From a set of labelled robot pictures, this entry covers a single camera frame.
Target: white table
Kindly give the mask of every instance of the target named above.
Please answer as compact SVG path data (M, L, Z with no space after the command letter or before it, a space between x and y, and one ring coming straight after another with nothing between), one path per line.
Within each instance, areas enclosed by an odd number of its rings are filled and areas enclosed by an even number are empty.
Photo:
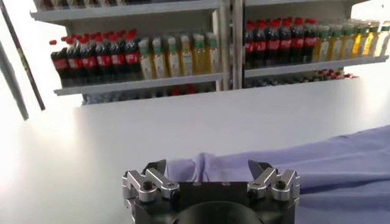
M46 111L0 151L0 223L130 223L125 170L388 125L388 83L341 80Z

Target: juice bottle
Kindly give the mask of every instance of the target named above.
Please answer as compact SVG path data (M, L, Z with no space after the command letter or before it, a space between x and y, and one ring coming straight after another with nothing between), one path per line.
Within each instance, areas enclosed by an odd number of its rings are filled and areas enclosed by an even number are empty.
M339 59L340 50L341 50L341 29L342 25L334 25L332 27L332 36L329 40L329 49L327 61L336 61Z
M341 38L341 51L339 60L346 60L352 58L352 49L355 43L353 38L353 28L355 27L352 23L343 25L343 36Z
M180 37L182 41L182 52L180 54L180 63L182 64L182 75L190 76L194 74L193 54L190 46L190 38L187 35Z
M162 53L161 38L157 37L153 39L153 50L154 50L154 66L155 72L158 79L168 77L168 69L165 63L165 55Z
M177 52L176 39L174 37L168 38L168 49L168 62L171 77L179 77L183 72L179 63L179 53Z
M329 26L318 26L319 39L313 50L313 63L326 61L329 49Z
M205 37L203 35L195 35L195 49L194 49L194 67L196 74L204 74L206 66L206 50Z
M138 43L138 47L140 49L141 53L141 69L142 69L142 75L144 79L153 79L154 78L154 69L153 69L153 63L151 56L149 54L149 40L148 39L142 39Z

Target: white shelf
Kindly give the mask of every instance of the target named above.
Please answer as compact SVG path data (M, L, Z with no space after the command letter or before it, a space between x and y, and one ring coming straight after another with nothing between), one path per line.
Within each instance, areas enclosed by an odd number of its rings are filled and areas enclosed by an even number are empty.
M188 77L142 80L135 82L109 83L101 85L77 86L54 90L58 96L73 94L96 94L109 93L113 91L124 91L132 89L145 89L163 86L184 85L190 83L213 82L222 79L222 73L194 75Z
M37 21L57 23L67 20L105 18L115 16L144 15L152 13L185 12L210 10L218 7L218 0L180 1L166 3L150 3L114 7L97 7L87 9L53 10L31 13Z
M348 60L341 60L341 61L326 61L320 63L250 69L245 71L245 78L259 77L259 76L266 76L266 75L297 73L297 72L305 72L305 71L315 71L321 69L334 69L334 68L341 68L341 67L353 66L353 65L381 63L381 62L385 62L388 58L389 56L375 57L375 58L356 58L356 59L348 59Z

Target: coca-cola bottle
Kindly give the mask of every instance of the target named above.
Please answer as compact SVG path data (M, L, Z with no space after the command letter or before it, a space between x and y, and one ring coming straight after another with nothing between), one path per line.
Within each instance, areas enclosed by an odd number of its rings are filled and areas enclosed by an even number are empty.
M303 19L296 18L294 26L291 28L291 62L301 63L303 62L302 48L305 41L305 32L303 30Z
M130 80L141 80L141 65L140 65L140 53L138 48L138 42L135 39L137 32L135 30L130 31L126 35L126 64L127 70L130 74Z
M110 42L103 43L101 36L96 37L96 58L102 72L101 82L113 82L113 68L110 52Z
M254 24L252 22L246 23L245 32L245 68L250 69L253 67L254 62Z
M60 76L62 86L67 87L70 84L69 79L71 76L68 60L66 59L66 49L65 51L61 49L61 46L57 45L56 40L50 41L49 44L52 48L52 53L50 56L54 64L54 68L57 70Z
M266 65L276 65L278 61L278 49L279 49L279 23L277 21L271 22L271 26L266 33L267 46L266 46Z
M256 67L262 67L265 65L265 53L267 38L265 33L266 23L264 21L257 22L257 30L255 32L255 52L254 52L254 64Z
M87 75L87 83L98 83L101 79L101 73L96 60L95 48L88 44L86 38L81 39L80 43L80 55Z
M126 64L124 59L124 46L118 44L118 38L116 35L110 36L110 52L112 65L115 71L115 79L117 81L123 81L126 79Z
M84 84L85 73L83 63L81 61L80 48L74 44L74 40L72 38L68 38L66 43L68 44L66 57L68 58L69 67L71 68L74 84Z
M316 37L316 21L314 19L306 19L305 26L305 43L303 44L302 55L303 62L310 63L314 47L317 42Z
M282 65L290 63L290 50L291 50L291 30L290 30L290 21L284 19L282 22L282 27L279 30L279 63Z

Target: lavender fabric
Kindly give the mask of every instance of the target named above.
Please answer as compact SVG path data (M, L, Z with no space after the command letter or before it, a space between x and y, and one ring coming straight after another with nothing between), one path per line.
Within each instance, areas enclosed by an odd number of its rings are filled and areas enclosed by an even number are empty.
M174 181L250 181L247 160L301 176L298 224L390 223L390 126L284 150L170 161Z

